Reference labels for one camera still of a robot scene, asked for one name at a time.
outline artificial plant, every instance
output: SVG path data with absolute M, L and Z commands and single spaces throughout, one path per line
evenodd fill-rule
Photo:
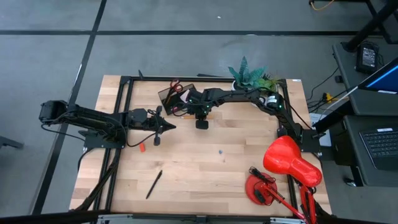
M 237 86 L 240 88 L 267 88 L 276 91 L 278 81 L 272 79 L 269 74 L 264 74 L 266 67 L 257 68 L 249 72 L 248 61 L 245 56 L 242 58 L 239 73 L 232 67 L 228 68 L 229 72 L 234 76 Z

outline black pen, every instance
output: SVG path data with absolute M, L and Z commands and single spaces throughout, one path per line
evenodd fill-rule
M 163 172 L 163 171 L 161 170 L 161 171 L 159 172 L 159 174 L 157 174 L 157 177 L 156 177 L 156 179 L 155 179 L 155 182 L 154 182 L 154 184 L 152 184 L 152 186 L 150 187 L 150 190 L 149 190 L 149 192 L 148 192 L 148 194 L 147 194 L 147 197 L 146 197 L 145 199 L 148 199 L 148 198 L 149 198 L 150 193 L 151 193 L 152 190 L 154 189 L 157 180 L 159 180 L 159 178 L 162 176 L 162 172 Z

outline computer screen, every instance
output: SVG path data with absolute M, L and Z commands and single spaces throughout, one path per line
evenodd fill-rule
M 382 93 L 398 93 L 398 58 L 380 68 L 358 85 L 359 89 Z

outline wooden tabletop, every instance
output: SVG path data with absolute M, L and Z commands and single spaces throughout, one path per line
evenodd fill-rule
M 119 81 L 120 76 L 104 76 L 96 110 L 113 112 Z M 230 83 L 194 82 L 194 85 L 198 91 L 205 88 L 231 89 Z M 310 124 L 301 81 L 287 80 L 287 86 L 290 104 Z M 130 110 L 156 109 L 161 105 L 157 93 L 168 87 L 169 82 L 134 82 Z M 207 130 L 196 129 L 194 119 L 167 116 L 164 110 L 162 116 L 177 128 L 163 133 L 159 146 L 154 146 L 150 138 L 145 142 L 145 152 L 140 152 L 139 147 L 122 150 L 112 212 L 292 215 L 290 210 L 277 202 L 271 206 L 256 205 L 244 191 L 248 170 L 255 166 L 276 178 L 277 190 L 290 202 L 287 176 L 272 174 L 262 166 L 265 151 L 276 139 L 278 120 L 275 116 L 269 116 L 250 103 L 226 103 L 212 109 Z M 302 123 L 296 115 L 294 120 Z M 148 134 L 150 132 L 130 130 L 129 142 L 135 144 Z M 79 206 L 95 187 L 103 155 L 104 149 L 94 149 L 83 158 L 70 208 Z M 302 156 L 322 170 L 320 162 L 312 154 L 302 153 Z M 163 170 L 163 175 L 146 200 L 160 170 Z M 107 191 L 105 186 L 100 208 L 104 208 Z M 297 189 L 296 195 L 300 204 Z M 324 181 L 317 187 L 315 200 L 331 212 Z

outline scissors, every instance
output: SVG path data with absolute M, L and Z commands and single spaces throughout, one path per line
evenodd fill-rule
M 171 97 L 171 95 L 174 93 L 174 92 L 176 92 L 176 93 L 179 93 L 179 92 L 181 92 L 182 91 L 182 85 L 180 84 L 180 80 L 178 80 L 178 79 L 173 79 L 171 82 L 170 82 L 170 90 L 169 90 L 169 93 L 167 94 L 167 96 L 166 96 L 166 104 L 167 103 L 169 103 L 169 101 L 170 101 L 170 97 Z

